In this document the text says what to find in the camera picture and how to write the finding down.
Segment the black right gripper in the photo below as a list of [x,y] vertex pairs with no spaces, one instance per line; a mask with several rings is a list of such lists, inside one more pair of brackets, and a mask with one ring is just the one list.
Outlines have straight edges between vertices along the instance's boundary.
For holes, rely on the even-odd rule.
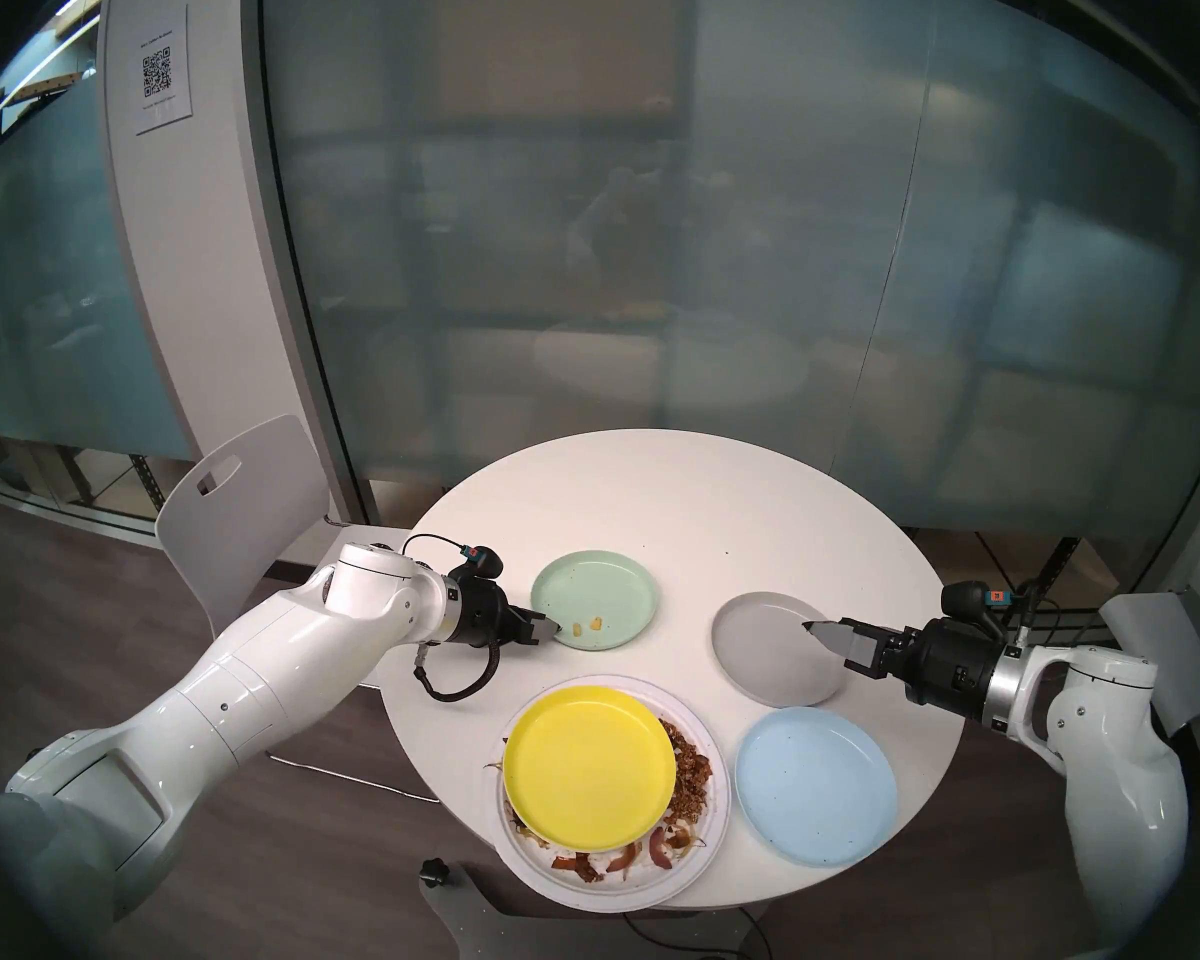
[[1007,648],[1002,628],[950,617],[907,626],[888,640],[884,626],[854,618],[811,619],[803,628],[854,674],[902,680],[916,706],[932,706],[982,722],[994,672]]

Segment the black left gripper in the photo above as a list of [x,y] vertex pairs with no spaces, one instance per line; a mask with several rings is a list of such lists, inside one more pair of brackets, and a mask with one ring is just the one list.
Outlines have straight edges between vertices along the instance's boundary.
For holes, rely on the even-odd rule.
[[449,644],[487,648],[490,644],[536,647],[556,638],[562,625],[550,614],[508,602],[506,593],[494,578],[476,571],[451,571],[460,601],[460,614]]

